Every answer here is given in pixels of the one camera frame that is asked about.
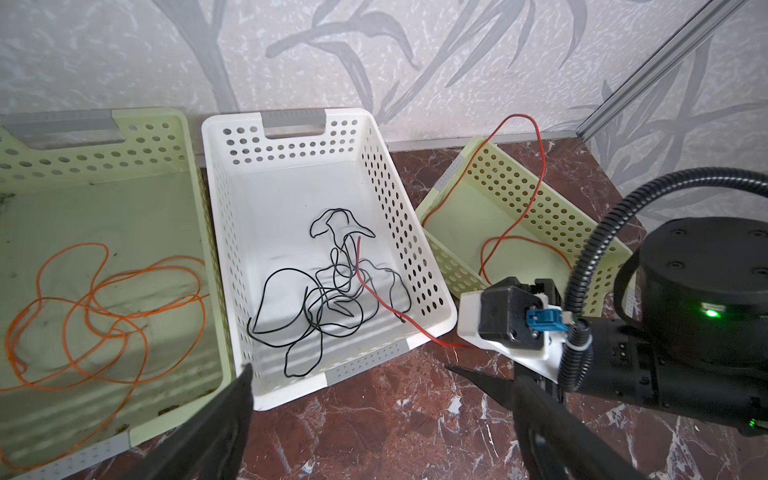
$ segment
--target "white basket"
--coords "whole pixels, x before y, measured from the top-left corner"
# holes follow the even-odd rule
[[[289,137],[310,128],[317,134]],[[308,233],[326,209],[347,208],[373,230],[376,238],[362,241],[362,258],[398,271],[413,301],[409,315],[420,326],[433,336],[453,328],[456,308],[369,112],[218,115],[203,123],[203,139],[232,354],[237,374],[241,363],[253,364],[255,410],[315,392],[428,341],[410,323],[379,309],[354,335],[326,337],[323,359],[308,376],[287,378],[285,349],[247,335],[270,273],[286,266],[313,272],[329,264],[329,244]],[[294,287],[281,289],[282,298],[275,299],[270,284],[265,302],[273,302],[274,314],[262,315],[260,326],[278,326],[296,314],[302,292]],[[291,366],[310,366],[317,343],[303,340]]]

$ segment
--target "plastic basket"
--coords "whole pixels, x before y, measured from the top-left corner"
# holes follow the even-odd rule
[[[287,378],[284,349],[247,335],[270,273],[328,265],[328,244],[308,234],[325,209],[347,208],[373,230],[377,237],[364,239],[362,256],[400,273],[413,301],[410,315],[419,325],[433,336],[453,328],[455,306],[370,113],[219,115],[204,122],[203,138],[233,356],[238,373],[239,364],[253,364],[256,410],[314,392],[428,341],[410,323],[380,310],[354,335],[326,339],[322,362],[308,376]],[[261,320],[263,328],[293,318],[301,293],[299,285],[286,286],[283,298],[272,298],[277,305]],[[292,360],[297,371],[315,361],[318,347],[316,341],[303,346]]]
[[[205,262],[199,274],[211,287],[212,294],[205,299],[206,327],[191,354],[171,374],[138,386],[117,417],[78,452],[35,473],[62,478],[181,424],[232,379],[221,291],[220,287],[213,288],[220,284],[213,257],[213,236],[200,171],[191,153],[187,120],[181,112],[141,108],[9,115],[2,118],[2,123],[3,336],[12,318],[34,298],[38,268],[59,250],[76,243],[101,242],[110,248],[112,255],[100,278],[144,268],[166,257],[188,255]],[[124,141],[34,150],[17,139],[25,134],[109,130],[119,131]],[[78,255],[45,277],[48,291],[66,291],[74,296],[81,291],[78,285],[82,281],[88,291],[90,278],[85,276],[85,270],[79,270],[77,260],[88,263],[91,258],[88,253]],[[84,268],[92,275],[90,266]],[[184,285],[177,285],[180,281],[174,276],[148,277],[147,282],[154,283],[136,285],[136,291],[123,289],[120,301],[128,309],[134,300],[159,301],[164,292],[183,288]],[[147,289],[156,293],[147,294]],[[150,358],[151,368],[167,368],[177,361],[199,332],[200,322],[199,308],[174,310],[165,313],[162,322],[153,321],[145,331],[151,352],[161,353]],[[66,363],[65,359],[51,356],[51,342],[60,344],[61,337],[59,333],[56,340],[50,329],[60,332],[61,324],[51,324],[48,329],[41,326],[31,336],[31,341],[38,344],[27,345],[25,354],[39,355],[27,360],[44,367]],[[70,343],[77,341],[73,337],[70,336]],[[137,353],[131,348],[125,353],[127,359]],[[130,378],[129,372],[122,373]],[[17,384],[4,358],[0,362],[0,386]],[[94,431],[116,409],[126,390],[124,386],[89,381],[60,392],[22,389],[0,394],[0,447],[19,465],[46,462]],[[13,472],[0,466],[0,477],[5,475],[12,476]]]
[[[473,138],[451,163],[419,205],[420,220],[445,198],[483,140]],[[537,182],[536,175],[493,143],[488,142],[478,152],[469,172],[425,227],[429,245],[451,293],[458,297],[488,287],[477,274],[482,244],[504,233],[520,217]],[[510,235],[551,245],[573,264],[596,225],[587,214],[542,183],[535,205]],[[493,243],[489,244],[485,255],[492,247]],[[593,276],[584,314],[600,315],[618,268],[631,254],[619,240],[611,242]],[[502,241],[485,270],[492,282],[507,276],[516,276],[523,283],[552,278],[561,293],[570,274],[568,265],[555,252],[523,240]]]

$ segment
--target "corrugated black tube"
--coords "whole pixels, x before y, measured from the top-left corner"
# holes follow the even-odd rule
[[[573,312],[575,316],[581,315],[584,298],[600,258],[603,257],[608,244],[616,237],[618,231],[632,217],[659,197],[694,187],[733,188],[768,197],[768,175],[739,168],[691,168],[664,175],[637,188],[603,218],[587,239],[568,279],[563,310]],[[576,391],[592,364],[593,355],[589,325],[586,322],[574,323],[569,329],[568,341],[560,361],[558,373],[560,388],[566,392]]]

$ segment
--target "blue connector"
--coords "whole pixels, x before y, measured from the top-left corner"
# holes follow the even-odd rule
[[[539,332],[567,332],[568,326],[563,325],[563,312],[554,308],[546,310],[529,310],[525,314],[528,326]]]

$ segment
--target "red marble surface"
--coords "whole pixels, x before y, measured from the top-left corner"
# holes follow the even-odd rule
[[[547,141],[545,147],[545,180],[583,211],[598,219],[620,200],[581,141]],[[539,170],[533,143],[503,149]],[[414,205],[459,151],[392,154]],[[620,238],[637,247],[643,235],[635,223]],[[511,361],[497,353],[424,345],[312,395],[255,412],[239,478],[527,478],[510,413],[446,371],[447,362],[512,376]],[[570,395],[568,409],[651,478],[768,478],[768,439],[745,439],[731,428],[587,396]],[[71,479],[120,478],[166,437]]]

